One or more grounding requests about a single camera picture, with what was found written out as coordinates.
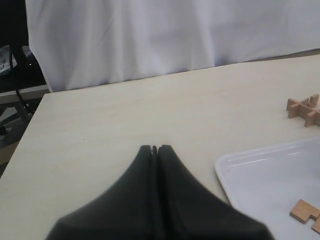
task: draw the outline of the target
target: white tray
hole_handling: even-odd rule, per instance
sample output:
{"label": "white tray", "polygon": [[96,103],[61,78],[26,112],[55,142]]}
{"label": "white tray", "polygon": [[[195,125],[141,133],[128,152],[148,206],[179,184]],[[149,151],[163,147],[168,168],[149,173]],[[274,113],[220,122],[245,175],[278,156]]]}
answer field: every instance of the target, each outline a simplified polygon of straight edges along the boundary
{"label": "white tray", "polygon": [[231,205],[265,223],[276,240],[320,240],[289,216],[299,199],[320,208],[320,137],[227,154],[215,164]]}

